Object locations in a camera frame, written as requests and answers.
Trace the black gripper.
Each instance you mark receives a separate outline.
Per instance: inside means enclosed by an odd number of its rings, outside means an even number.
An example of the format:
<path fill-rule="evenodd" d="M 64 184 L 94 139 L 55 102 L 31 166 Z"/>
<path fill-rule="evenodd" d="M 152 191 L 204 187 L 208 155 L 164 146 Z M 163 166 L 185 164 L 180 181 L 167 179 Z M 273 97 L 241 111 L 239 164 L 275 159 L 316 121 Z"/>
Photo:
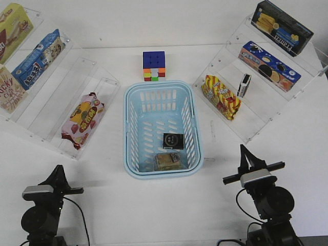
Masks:
<path fill-rule="evenodd" d="M 84 192 L 83 187 L 70 187 L 63 165 L 57 165 L 50 176 L 39 185 L 50 185 L 54 189 L 53 193 L 35 194 L 34 203 L 41 205 L 58 205 L 63 201 L 65 195 L 82 194 Z"/>
<path fill-rule="evenodd" d="M 280 161 L 267 165 L 264 160 L 253 155 L 243 144 L 240 145 L 240 167 L 238 173 L 222 179 L 224 185 L 240 182 L 241 187 L 251 197 L 267 197 L 275 190 L 277 177 L 271 172 L 285 167 Z"/>

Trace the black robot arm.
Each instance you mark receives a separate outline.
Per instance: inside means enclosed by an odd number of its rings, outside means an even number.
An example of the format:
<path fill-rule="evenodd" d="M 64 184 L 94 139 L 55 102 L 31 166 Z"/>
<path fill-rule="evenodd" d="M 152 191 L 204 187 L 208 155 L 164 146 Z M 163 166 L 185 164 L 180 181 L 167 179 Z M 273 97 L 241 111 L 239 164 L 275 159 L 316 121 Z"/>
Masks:
<path fill-rule="evenodd" d="M 252 198 L 259 218 L 251 224 L 260 229 L 247 231 L 245 241 L 241 239 L 219 240 L 235 242 L 239 245 L 303 245 L 290 223 L 290 212 L 295 206 L 292 194 L 275 185 L 277 177 L 271 172 L 285 167 L 283 161 L 267 165 L 254 156 L 243 144 L 240 145 L 240 167 L 238 173 L 223 178 L 225 185 L 240 181 L 242 190 Z"/>
<path fill-rule="evenodd" d="M 57 165 L 45 181 L 27 186 L 22 198 L 35 203 L 21 219 L 22 228 L 29 233 L 29 245 L 66 245 L 64 237 L 57 235 L 64 197 L 83 192 L 82 187 L 69 185 L 62 165 Z"/>

